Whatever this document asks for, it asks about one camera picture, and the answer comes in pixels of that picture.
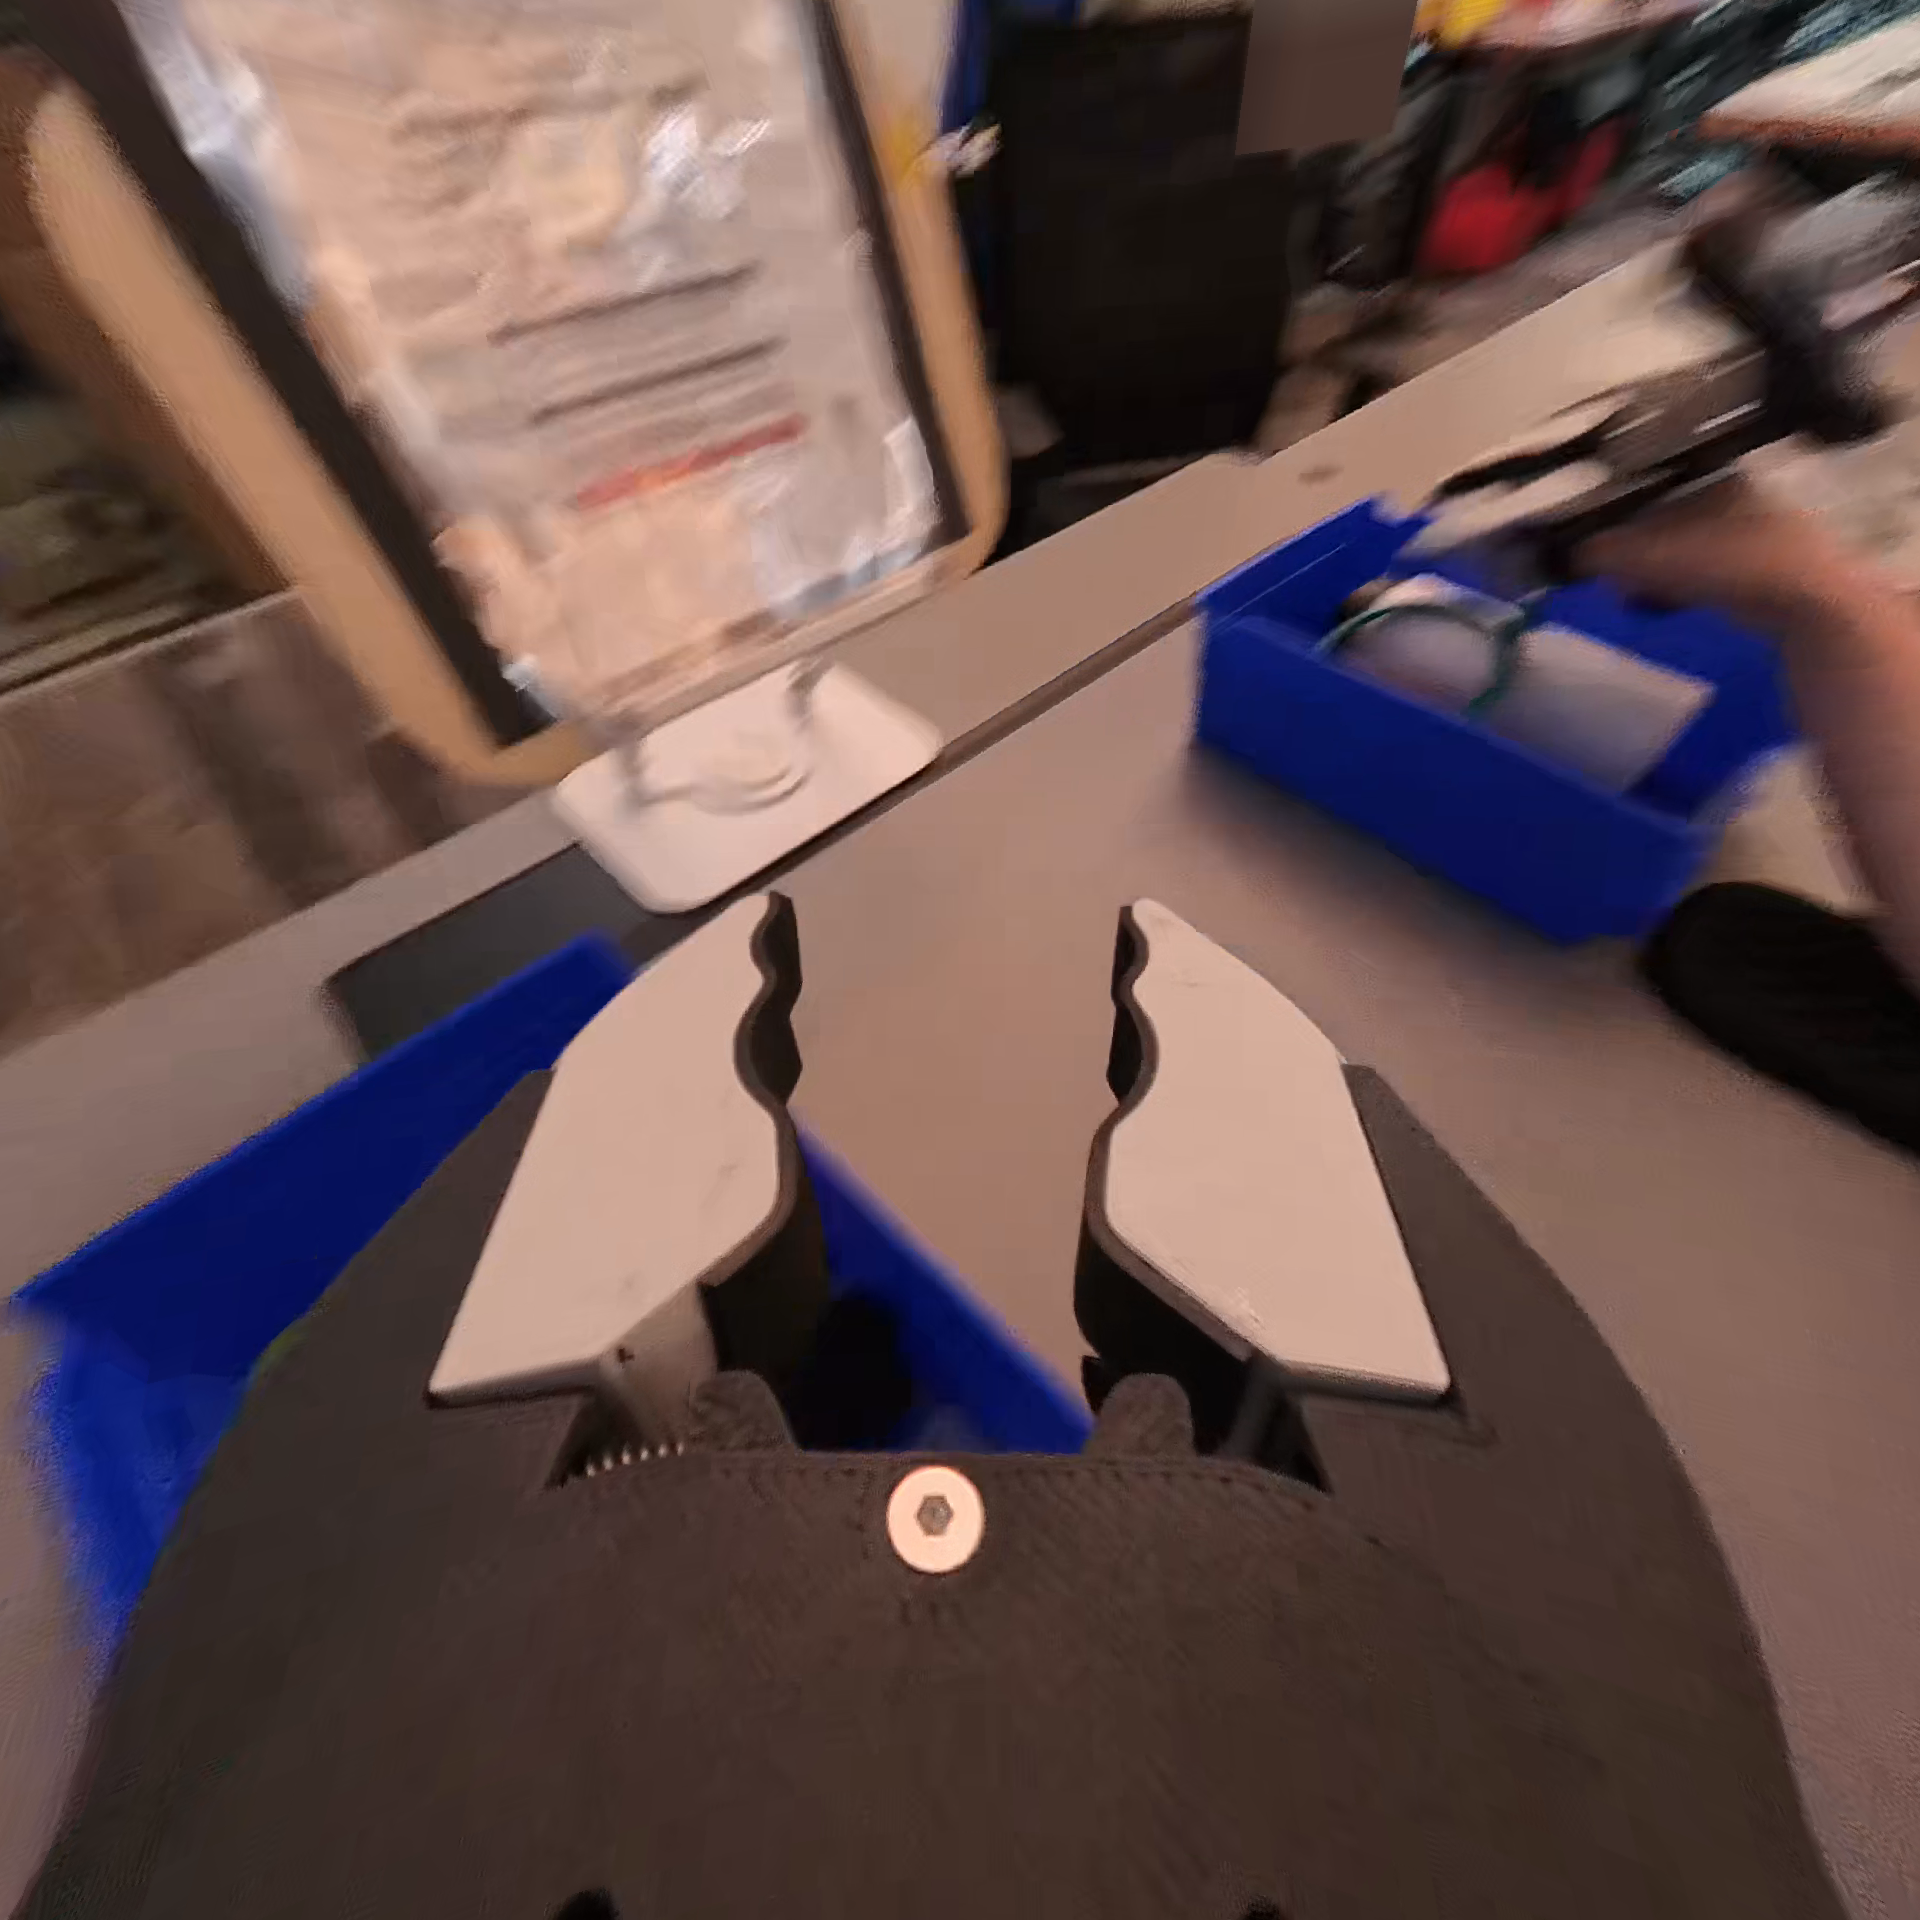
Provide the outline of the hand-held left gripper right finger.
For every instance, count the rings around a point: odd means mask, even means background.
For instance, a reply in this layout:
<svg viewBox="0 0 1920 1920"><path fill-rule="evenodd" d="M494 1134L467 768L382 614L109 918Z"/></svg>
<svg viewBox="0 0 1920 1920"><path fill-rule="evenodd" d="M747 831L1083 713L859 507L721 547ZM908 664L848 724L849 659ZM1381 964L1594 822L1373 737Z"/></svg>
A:
<svg viewBox="0 0 1920 1920"><path fill-rule="evenodd" d="M1315 1465L1307 1403L1446 1409L1451 1359L1337 1046L1154 900L1116 914L1109 996L1071 1269L1095 1414L1168 1379L1196 1453Z"/></svg>

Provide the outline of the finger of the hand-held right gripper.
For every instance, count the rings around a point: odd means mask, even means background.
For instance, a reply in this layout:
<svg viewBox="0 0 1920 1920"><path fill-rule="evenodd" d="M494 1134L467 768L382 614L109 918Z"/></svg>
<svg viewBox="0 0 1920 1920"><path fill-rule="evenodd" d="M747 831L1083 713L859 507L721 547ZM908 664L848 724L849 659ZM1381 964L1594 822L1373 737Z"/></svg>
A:
<svg viewBox="0 0 1920 1920"><path fill-rule="evenodd" d="M1594 452L1522 448L1447 474L1423 503L1423 553L1507 542L1594 506L1618 482Z"/></svg>

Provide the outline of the white stand base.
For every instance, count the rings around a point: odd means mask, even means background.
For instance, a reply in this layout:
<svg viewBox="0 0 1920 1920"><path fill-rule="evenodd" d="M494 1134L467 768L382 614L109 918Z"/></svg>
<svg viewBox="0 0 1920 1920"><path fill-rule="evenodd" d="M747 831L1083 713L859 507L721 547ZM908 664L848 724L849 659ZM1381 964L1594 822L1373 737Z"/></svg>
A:
<svg viewBox="0 0 1920 1920"><path fill-rule="evenodd" d="M575 844L645 910L687 914L928 772L946 737L840 664L800 664L613 746L555 784Z"/></svg>

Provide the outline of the black mesh office chair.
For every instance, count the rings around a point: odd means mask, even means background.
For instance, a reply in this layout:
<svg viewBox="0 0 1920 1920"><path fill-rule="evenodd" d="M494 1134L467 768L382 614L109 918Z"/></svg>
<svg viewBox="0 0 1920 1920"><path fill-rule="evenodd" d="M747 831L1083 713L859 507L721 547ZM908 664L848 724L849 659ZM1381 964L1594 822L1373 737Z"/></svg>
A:
<svg viewBox="0 0 1920 1920"><path fill-rule="evenodd" d="M1292 167L1237 157L1249 27L1203 12L998 31L998 379L1083 465L1247 445L1281 379Z"/></svg>

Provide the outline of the person's right forearm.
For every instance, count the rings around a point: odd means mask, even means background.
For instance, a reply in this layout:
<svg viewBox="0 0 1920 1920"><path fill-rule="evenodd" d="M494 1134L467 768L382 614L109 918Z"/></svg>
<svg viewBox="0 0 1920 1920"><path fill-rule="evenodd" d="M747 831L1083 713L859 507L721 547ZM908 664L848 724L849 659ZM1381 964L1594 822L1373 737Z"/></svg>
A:
<svg viewBox="0 0 1920 1920"><path fill-rule="evenodd" d="M1883 927L1918 927L1918 614L1900 588L1853 585L1811 605L1784 644L1788 681L1859 878Z"/></svg>

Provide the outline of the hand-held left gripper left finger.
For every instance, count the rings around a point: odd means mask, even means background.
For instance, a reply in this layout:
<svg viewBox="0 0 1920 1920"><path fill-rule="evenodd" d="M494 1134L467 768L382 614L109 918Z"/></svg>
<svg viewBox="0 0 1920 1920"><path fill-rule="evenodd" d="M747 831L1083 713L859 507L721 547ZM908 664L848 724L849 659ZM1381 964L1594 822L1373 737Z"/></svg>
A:
<svg viewBox="0 0 1920 1920"><path fill-rule="evenodd" d="M791 1382L831 1301L789 1112L799 927L741 900L565 1046L426 1379L438 1406L575 1396L692 1438L722 1373Z"/></svg>

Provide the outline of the blue plastic bin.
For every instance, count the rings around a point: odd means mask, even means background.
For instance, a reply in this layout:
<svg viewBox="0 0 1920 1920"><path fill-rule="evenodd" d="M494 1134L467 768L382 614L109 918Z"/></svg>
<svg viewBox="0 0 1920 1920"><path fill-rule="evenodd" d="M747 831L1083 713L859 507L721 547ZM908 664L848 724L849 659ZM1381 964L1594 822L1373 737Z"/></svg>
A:
<svg viewBox="0 0 1920 1920"><path fill-rule="evenodd" d="M1415 574L1533 602L1716 696L1641 782L1604 792L1322 657L1361 591ZM1505 585L1474 555L1423 553L1423 521L1373 501L1231 571L1196 620L1199 743L1560 946L1652 933L1799 734L1773 645L1723 616L1652 613L1610 584Z"/></svg>
<svg viewBox="0 0 1920 1920"><path fill-rule="evenodd" d="M273 1340L634 972L586 934L470 999L26 1284L47 1328L31 1457L88 1651L121 1640ZM1077 1453L1093 1417L967 1286L802 1138L836 1296L887 1311L912 1403L882 1447Z"/></svg>

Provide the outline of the white bottle black cap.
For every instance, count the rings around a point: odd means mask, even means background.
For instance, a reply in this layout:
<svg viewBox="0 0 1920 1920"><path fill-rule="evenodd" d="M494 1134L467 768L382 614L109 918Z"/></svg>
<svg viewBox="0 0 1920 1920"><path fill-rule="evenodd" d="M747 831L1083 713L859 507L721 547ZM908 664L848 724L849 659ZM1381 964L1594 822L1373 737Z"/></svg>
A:
<svg viewBox="0 0 1920 1920"><path fill-rule="evenodd" d="M1388 692L1621 795L1716 686L1436 574L1361 591L1319 655Z"/></svg>

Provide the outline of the person's right hand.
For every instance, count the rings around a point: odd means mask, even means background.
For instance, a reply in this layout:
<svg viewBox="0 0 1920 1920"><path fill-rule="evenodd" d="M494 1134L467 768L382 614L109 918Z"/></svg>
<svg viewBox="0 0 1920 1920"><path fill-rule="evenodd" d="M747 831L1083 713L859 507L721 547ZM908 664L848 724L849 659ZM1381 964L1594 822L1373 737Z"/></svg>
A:
<svg viewBox="0 0 1920 1920"><path fill-rule="evenodd" d="M1811 636L1858 600L1856 567L1811 515L1742 486L1667 498L1572 546L1572 572L1667 610L1704 607Z"/></svg>

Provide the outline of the framed instruction sign board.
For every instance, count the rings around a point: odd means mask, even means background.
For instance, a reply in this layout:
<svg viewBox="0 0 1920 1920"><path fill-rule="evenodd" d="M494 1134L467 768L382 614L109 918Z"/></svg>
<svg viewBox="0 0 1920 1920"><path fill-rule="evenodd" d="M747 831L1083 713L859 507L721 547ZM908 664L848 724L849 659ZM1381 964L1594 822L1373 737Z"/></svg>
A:
<svg viewBox="0 0 1920 1920"><path fill-rule="evenodd" d="M420 756L559 782L1000 533L947 182L866 68L840 4L5 4L21 329Z"/></svg>

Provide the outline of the red bin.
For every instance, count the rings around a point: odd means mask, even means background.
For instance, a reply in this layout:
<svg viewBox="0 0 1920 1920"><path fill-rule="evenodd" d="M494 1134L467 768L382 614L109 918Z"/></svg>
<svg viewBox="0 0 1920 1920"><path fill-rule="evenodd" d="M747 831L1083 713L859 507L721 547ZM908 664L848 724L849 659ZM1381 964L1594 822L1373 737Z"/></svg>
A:
<svg viewBox="0 0 1920 1920"><path fill-rule="evenodd" d="M1446 182L1415 251L1416 276L1474 279L1520 260L1596 198L1621 147L1618 118L1579 131L1543 178L1491 159Z"/></svg>

